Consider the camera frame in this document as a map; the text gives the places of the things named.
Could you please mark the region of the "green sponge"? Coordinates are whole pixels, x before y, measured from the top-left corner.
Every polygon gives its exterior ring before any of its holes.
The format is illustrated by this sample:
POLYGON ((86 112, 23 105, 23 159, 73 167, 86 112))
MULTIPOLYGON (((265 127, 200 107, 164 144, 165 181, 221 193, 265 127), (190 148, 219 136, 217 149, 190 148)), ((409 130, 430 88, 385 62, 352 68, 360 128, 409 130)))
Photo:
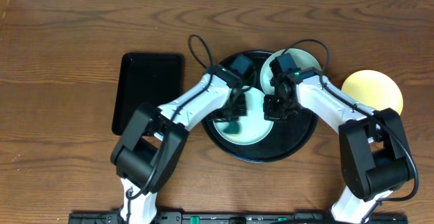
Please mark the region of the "green sponge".
POLYGON ((236 135, 239 134, 240 125, 239 122, 229 122, 226 128, 223 130, 225 134, 236 135))

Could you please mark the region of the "light blue plate bottom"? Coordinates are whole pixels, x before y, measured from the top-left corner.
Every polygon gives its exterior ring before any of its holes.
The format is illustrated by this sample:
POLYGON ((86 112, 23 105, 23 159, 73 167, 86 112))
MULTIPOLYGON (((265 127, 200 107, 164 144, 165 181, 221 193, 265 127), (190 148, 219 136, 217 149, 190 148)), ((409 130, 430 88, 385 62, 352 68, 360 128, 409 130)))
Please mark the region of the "light blue plate bottom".
POLYGON ((228 122, 213 122, 217 133, 225 140, 236 145, 252 145, 264 139, 271 131, 274 122, 264 119, 263 103, 265 94, 257 88, 245 93, 247 115, 241 116, 239 134, 225 134, 228 122))

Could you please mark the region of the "light blue plate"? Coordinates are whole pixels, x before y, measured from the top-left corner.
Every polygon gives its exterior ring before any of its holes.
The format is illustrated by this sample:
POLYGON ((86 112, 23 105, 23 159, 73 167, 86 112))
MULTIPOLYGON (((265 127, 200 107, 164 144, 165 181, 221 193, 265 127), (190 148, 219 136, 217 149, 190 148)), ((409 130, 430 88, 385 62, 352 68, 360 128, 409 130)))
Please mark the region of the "light blue plate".
POLYGON ((247 115, 241 116, 239 134, 225 134, 228 122, 213 122, 217 133, 225 140, 236 145, 252 145, 264 139, 271 131, 274 122, 264 119, 263 103, 265 94, 257 88, 245 93, 247 115))
MULTIPOLYGON (((262 91, 265 94, 271 94, 274 95, 275 89, 271 85, 271 79, 273 78, 273 74, 270 68, 270 63, 278 56, 280 56, 283 53, 283 50, 279 50, 278 52, 275 52, 271 56, 269 56, 260 71, 260 86, 262 88, 262 91)), ((291 54, 292 58, 294 59, 296 65, 301 69, 307 69, 309 67, 315 67, 318 70, 321 70, 321 66, 316 60, 314 56, 312 56, 310 53, 297 49, 297 48, 290 48, 288 50, 288 53, 291 54)))

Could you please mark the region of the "yellow plate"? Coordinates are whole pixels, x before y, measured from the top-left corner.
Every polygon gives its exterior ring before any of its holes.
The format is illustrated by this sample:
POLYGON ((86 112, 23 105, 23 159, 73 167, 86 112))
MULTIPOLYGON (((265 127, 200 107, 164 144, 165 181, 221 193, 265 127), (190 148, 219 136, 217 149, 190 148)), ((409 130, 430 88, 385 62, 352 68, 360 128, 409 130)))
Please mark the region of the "yellow plate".
POLYGON ((376 110, 391 108, 401 115, 403 96, 398 85, 387 75, 361 70, 349 75, 341 90, 356 101, 376 110))

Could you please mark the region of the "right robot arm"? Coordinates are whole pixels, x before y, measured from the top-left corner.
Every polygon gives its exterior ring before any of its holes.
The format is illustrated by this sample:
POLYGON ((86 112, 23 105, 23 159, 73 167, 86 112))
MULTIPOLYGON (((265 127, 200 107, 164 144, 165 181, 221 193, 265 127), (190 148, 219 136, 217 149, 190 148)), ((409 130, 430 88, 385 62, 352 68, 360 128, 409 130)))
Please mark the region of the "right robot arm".
POLYGON ((357 102, 314 67, 263 69, 266 117, 284 120, 303 110, 320 117, 339 136, 340 163, 346 187, 332 206, 338 223, 366 223, 375 208, 392 202, 404 183, 419 184, 400 115, 357 102))

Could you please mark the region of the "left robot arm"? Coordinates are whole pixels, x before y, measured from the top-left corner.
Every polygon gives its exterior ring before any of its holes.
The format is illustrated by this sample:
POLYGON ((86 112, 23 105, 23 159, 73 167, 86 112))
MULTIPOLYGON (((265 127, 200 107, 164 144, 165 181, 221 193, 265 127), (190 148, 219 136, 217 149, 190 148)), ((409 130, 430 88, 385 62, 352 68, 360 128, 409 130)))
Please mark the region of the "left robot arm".
POLYGON ((119 223, 151 223, 156 217, 157 192, 176 168, 189 132, 210 113, 232 105, 243 93, 250 68, 207 68, 201 81, 164 105, 140 105, 111 154, 123 184, 119 223))

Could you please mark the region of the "black round tray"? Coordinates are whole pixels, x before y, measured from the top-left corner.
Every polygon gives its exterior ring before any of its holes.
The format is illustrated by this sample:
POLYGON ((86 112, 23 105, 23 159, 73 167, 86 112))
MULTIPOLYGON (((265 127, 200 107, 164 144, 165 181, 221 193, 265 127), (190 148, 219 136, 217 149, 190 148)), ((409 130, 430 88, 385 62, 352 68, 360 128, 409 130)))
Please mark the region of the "black round tray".
MULTIPOLYGON (((241 54, 253 61, 256 72, 260 75, 265 60, 274 53, 265 50, 252 50, 244 51, 241 54)), ((253 88, 263 92, 260 80, 253 88)), ((269 134, 252 145, 236 145, 223 139, 213 126, 215 121, 212 121, 209 117, 202 120, 202 125, 214 144, 229 155, 247 162, 275 162, 297 152, 313 134, 318 117, 306 109, 301 110, 301 115, 300 120, 274 122, 269 134)))

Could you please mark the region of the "black rectangular tray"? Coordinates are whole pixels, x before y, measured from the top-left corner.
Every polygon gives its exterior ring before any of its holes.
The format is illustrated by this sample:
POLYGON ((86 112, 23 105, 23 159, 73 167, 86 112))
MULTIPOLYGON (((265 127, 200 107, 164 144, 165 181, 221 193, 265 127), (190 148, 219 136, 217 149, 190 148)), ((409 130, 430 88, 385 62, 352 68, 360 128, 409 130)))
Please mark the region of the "black rectangular tray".
POLYGON ((154 107, 182 94, 184 57, 175 53, 128 52, 122 56, 111 130, 120 136, 143 103, 154 107))

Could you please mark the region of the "light blue plate top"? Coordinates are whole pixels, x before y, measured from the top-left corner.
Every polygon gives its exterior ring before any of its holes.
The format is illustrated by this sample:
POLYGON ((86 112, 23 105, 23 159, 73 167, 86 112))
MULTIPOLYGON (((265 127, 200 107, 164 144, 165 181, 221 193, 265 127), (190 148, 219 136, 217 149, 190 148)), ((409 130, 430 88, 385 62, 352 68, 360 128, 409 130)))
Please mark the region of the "light blue plate top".
MULTIPOLYGON (((260 71, 260 86, 262 88, 262 91, 265 94, 271 94, 274 95, 275 89, 271 85, 271 79, 273 78, 273 74, 270 68, 270 63, 278 56, 280 56, 283 53, 283 50, 279 50, 278 52, 275 52, 271 56, 269 56, 260 71)), ((292 58, 294 59, 296 65, 301 69, 307 69, 309 67, 315 67, 318 70, 321 70, 321 66, 316 60, 314 56, 312 56, 310 53, 297 49, 297 48, 290 48, 288 50, 288 53, 291 54, 292 58)))

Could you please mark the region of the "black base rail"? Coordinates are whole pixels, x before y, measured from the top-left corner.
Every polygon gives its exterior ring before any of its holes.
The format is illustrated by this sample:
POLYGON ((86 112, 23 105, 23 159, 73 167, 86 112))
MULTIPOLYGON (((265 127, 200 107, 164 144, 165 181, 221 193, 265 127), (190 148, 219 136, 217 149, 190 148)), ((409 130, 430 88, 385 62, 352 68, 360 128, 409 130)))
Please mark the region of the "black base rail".
MULTIPOLYGON (((70 213, 69 224, 94 223, 139 223, 134 215, 123 218, 117 212, 70 213)), ((299 212, 294 214, 222 214, 222 213, 181 213, 156 212, 143 219, 153 224, 267 224, 267 223, 336 223, 330 215, 321 212, 299 212)))

